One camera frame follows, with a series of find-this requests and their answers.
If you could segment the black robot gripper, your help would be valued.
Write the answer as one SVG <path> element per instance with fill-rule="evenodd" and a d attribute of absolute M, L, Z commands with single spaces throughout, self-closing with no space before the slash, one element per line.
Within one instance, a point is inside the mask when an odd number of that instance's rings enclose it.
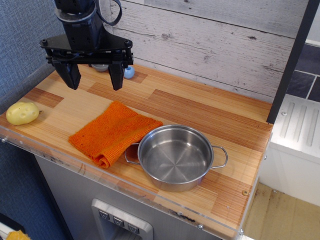
<path fill-rule="evenodd" d="M 105 29 L 107 20 L 98 4 L 57 4 L 54 13 L 64 33 L 39 44 L 65 84 L 78 88 L 81 74 L 77 64 L 106 64 L 113 89 L 120 90 L 124 68 L 133 64 L 133 42 Z"/>

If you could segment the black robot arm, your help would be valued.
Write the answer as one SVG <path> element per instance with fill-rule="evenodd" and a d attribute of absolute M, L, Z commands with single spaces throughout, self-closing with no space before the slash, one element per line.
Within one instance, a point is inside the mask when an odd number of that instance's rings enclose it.
<path fill-rule="evenodd" d="M 57 0 L 55 5 L 55 15 L 62 22 L 65 33 L 40 41 L 47 62 L 74 90 L 81 79 L 79 64 L 107 65 L 113 89 L 121 89 L 125 69 L 134 62 L 133 42 L 109 33 L 104 24 L 115 26 L 122 12 L 114 21 L 108 22 L 102 16 L 97 0 Z"/>

